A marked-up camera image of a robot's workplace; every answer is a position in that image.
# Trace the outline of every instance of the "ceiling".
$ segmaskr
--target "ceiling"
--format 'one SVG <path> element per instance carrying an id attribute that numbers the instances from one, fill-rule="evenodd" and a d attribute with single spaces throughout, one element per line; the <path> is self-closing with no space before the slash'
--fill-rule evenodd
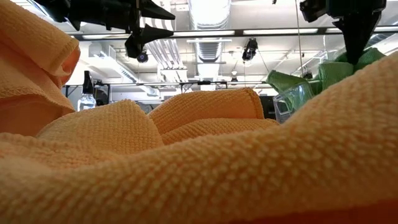
<path id="1" fill-rule="evenodd" d="M 122 32 L 123 30 L 113 29 L 107 31 L 104 27 L 85 24 L 81 30 L 77 32 L 69 23 L 56 23 L 46 17 L 42 12 L 30 5 L 26 0 L 12 0 L 20 6 L 37 14 L 60 30 L 71 35 L 81 34 L 98 34 L 105 32 Z M 175 14 L 176 20 L 171 21 L 173 30 L 190 30 L 190 16 L 188 4 L 186 0 L 164 0 L 155 1 L 157 4 L 170 8 L 171 13 Z M 296 10 L 294 0 L 277 0 L 275 5 L 271 4 L 271 0 L 232 0 L 228 29 L 275 29 L 275 28 L 294 28 L 297 24 L 300 27 L 333 27 L 333 19 L 323 16 L 313 23 L 304 21 L 301 12 Z M 396 25 L 398 21 L 398 1 L 388 1 L 387 7 L 382 13 L 379 26 Z M 208 16 L 212 15 L 211 6 L 206 12 Z M 257 37 L 258 51 L 257 55 L 250 63 L 244 64 L 241 56 L 243 47 L 247 44 L 247 37 L 232 37 L 230 42 L 223 43 L 220 61 L 223 63 L 218 70 L 218 76 L 213 81 L 226 80 L 230 81 L 231 77 L 237 77 L 239 81 L 264 81 L 267 74 L 275 69 L 292 75 L 301 74 L 301 65 L 306 65 L 306 70 L 317 73 L 317 65 L 327 59 L 333 59 L 336 54 L 342 53 L 344 49 L 344 39 L 342 35 L 307 35 L 307 36 L 273 36 L 273 37 Z M 69 84 L 82 84 L 83 71 L 91 70 L 95 78 L 102 79 L 104 83 L 123 83 L 126 79 L 115 69 L 113 64 L 104 63 L 101 58 L 90 55 L 90 45 L 95 41 L 81 42 L 81 59 L 69 82 Z M 148 50 L 149 60 L 147 63 L 138 63 L 136 59 L 128 58 L 124 48 L 124 40 L 112 40 L 97 42 L 105 52 L 108 52 L 109 46 L 116 51 L 116 60 L 121 63 L 132 73 L 138 77 L 138 82 L 164 82 L 170 79 L 162 77 L 159 74 L 159 64 Z M 178 52 L 182 60 L 183 66 L 186 67 L 186 78 L 189 81 L 197 81 L 201 79 L 197 69 L 197 55 L 195 53 L 195 45 L 187 43 L 187 39 L 176 40 Z M 391 52 L 398 47 L 397 35 L 381 41 L 374 47 L 386 53 Z M 232 88 L 242 87 L 244 85 L 232 86 Z M 259 88 L 258 85 L 247 85 L 253 88 Z M 199 90 L 199 88 L 191 87 L 189 91 Z M 135 99 L 134 95 L 139 96 L 140 100 L 152 99 L 146 97 L 145 92 L 137 87 L 121 88 L 117 92 L 124 92 L 124 97 Z M 167 95 L 175 95 L 181 93 L 176 89 L 161 88 L 160 92 L 165 98 Z M 266 89 L 262 94 L 275 95 L 276 92 Z"/>

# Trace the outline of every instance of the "black mount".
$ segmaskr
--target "black mount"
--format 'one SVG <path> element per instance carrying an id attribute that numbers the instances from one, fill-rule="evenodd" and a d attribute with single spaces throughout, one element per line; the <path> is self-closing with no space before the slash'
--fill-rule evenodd
<path id="1" fill-rule="evenodd" d="M 386 0 L 306 0 L 300 3 L 300 10 L 307 22 L 313 22 L 324 14 L 342 31 L 347 50 L 348 62 L 358 63 L 368 43 Z"/>
<path id="2" fill-rule="evenodd" d="M 151 0 L 35 0 L 56 22 L 69 21 L 76 30 L 81 22 L 124 29 L 131 34 L 125 43 L 127 55 L 137 58 L 144 45 L 172 36 L 170 30 L 146 25 L 140 27 L 141 16 L 174 20 L 175 16 Z"/>

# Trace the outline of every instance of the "fluorescent light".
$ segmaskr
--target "fluorescent light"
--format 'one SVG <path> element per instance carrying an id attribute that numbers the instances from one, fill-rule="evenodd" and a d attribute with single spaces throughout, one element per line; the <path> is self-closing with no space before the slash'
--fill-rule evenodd
<path id="1" fill-rule="evenodd" d="M 225 42 L 232 42 L 231 39 L 194 39 L 194 40 L 187 40 L 187 43 L 225 43 Z"/>
<path id="2" fill-rule="evenodd" d="M 234 85 L 255 85 L 255 84 L 262 84 L 262 81 L 247 81 L 247 82 L 227 82 L 227 84 L 234 84 Z"/>
<path id="3" fill-rule="evenodd" d="M 170 85 L 180 85 L 179 83 L 143 83 L 145 86 L 170 86 Z"/>
<path id="4" fill-rule="evenodd" d="M 376 27 L 374 29 L 375 32 L 383 32 L 383 31 L 398 31 L 398 26 L 394 27 Z"/>
<path id="5" fill-rule="evenodd" d="M 338 28 L 328 28 L 326 30 L 327 34 L 339 34 L 341 33 L 341 30 L 339 30 Z"/>
<path id="6" fill-rule="evenodd" d="M 127 39 L 130 34 L 91 34 L 83 35 L 86 40 L 100 40 L 100 39 Z"/>
<path id="7" fill-rule="evenodd" d="M 264 0 L 244 0 L 244 1 L 232 1 L 233 6 L 258 6 L 258 5 L 271 5 L 271 1 Z"/>
<path id="8" fill-rule="evenodd" d="M 117 83 L 117 84 L 112 84 L 111 86 L 137 86 L 135 83 Z"/>
<path id="9" fill-rule="evenodd" d="M 234 35 L 234 30 L 211 30 L 211 31 L 175 31 L 173 37 L 203 37 L 217 35 Z"/>
<path id="10" fill-rule="evenodd" d="M 318 29 L 304 28 L 300 29 L 301 34 L 314 34 Z M 298 34 L 298 29 L 264 29 L 264 30 L 244 30 L 243 35 L 261 35 L 261 34 Z"/>

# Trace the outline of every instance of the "cable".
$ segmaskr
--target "cable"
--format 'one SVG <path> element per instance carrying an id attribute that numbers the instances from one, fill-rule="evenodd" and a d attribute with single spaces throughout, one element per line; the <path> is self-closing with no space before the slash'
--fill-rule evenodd
<path id="1" fill-rule="evenodd" d="M 67 95 L 67 98 L 76 90 L 77 86 Z"/>
<path id="2" fill-rule="evenodd" d="M 269 73 L 269 69 L 268 69 L 268 67 L 267 67 L 267 65 L 266 65 L 266 62 L 264 61 L 264 59 L 263 59 L 263 57 L 262 57 L 262 55 L 261 55 L 260 49 L 259 49 L 259 53 L 260 53 L 261 60 L 262 60 L 262 62 L 263 62 L 263 64 L 264 64 L 264 66 L 266 67 L 267 72 Z"/>
<path id="3" fill-rule="evenodd" d="M 297 5 L 297 0 L 295 0 L 296 3 L 296 16 L 297 16 L 297 31 L 298 31 L 298 48 L 300 50 L 300 64 L 301 64 L 301 76 L 303 75 L 303 58 L 302 58 L 302 53 L 301 53 L 301 38 L 300 38 L 300 24 L 299 24 L 299 10 L 298 5 Z"/>
<path id="4" fill-rule="evenodd" d="M 246 87 L 246 63 L 243 61 L 243 78 L 244 78 L 244 87 Z"/>
<path id="5" fill-rule="evenodd" d="M 326 50 L 326 35 L 323 36 L 323 50 L 325 51 L 326 60 L 329 60 L 328 52 Z"/>

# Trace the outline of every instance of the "textured fabric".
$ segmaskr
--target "textured fabric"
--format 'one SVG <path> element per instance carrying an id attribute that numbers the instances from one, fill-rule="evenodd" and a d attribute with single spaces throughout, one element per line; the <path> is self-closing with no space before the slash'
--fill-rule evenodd
<path id="1" fill-rule="evenodd" d="M 34 136 L 73 112 L 59 88 L 79 54 L 77 40 L 9 0 L 0 1 L 0 132 Z"/>
<path id="2" fill-rule="evenodd" d="M 329 87 L 286 123 L 260 121 L 255 130 L 233 127 L 262 120 L 259 98 L 243 89 L 182 94 L 150 116 L 122 101 L 63 116 L 36 137 L 1 133 L 0 220 L 398 223 L 397 71 L 398 53 Z M 231 126 L 222 121 L 215 133 L 211 121 L 223 118 Z M 201 121 L 213 125 L 208 135 L 177 133 Z M 186 140 L 163 146 L 172 131 Z"/>
<path id="3" fill-rule="evenodd" d="M 290 87 L 296 84 L 307 81 L 304 78 L 295 77 L 293 75 L 287 75 L 272 70 L 268 74 L 266 82 L 270 84 L 270 86 L 272 86 L 278 93 L 282 93 L 283 91 L 288 90 Z"/>
<path id="4" fill-rule="evenodd" d="M 358 63 L 353 67 L 353 70 L 354 72 L 356 72 L 364 68 L 365 66 L 370 65 L 377 60 L 380 60 L 383 57 L 385 57 L 385 55 L 382 54 L 378 49 L 369 48 L 363 52 L 363 54 L 358 60 Z M 335 62 L 347 63 L 348 62 L 347 54 L 346 53 L 341 54 L 339 57 L 336 58 Z"/>
<path id="5" fill-rule="evenodd" d="M 208 134 L 238 133 L 242 130 L 266 129 L 277 125 L 278 122 L 272 119 L 199 119 L 163 134 L 162 139 L 163 143 L 168 145 Z"/>
<path id="6" fill-rule="evenodd" d="M 177 95 L 149 113 L 149 118 L 154 121 L 160 134 L 198 119 L 264 119 L 259 97 L 250 89 L 201 91 L 189 96 L 192 100 L 187 100 L 185 95 Z"/>

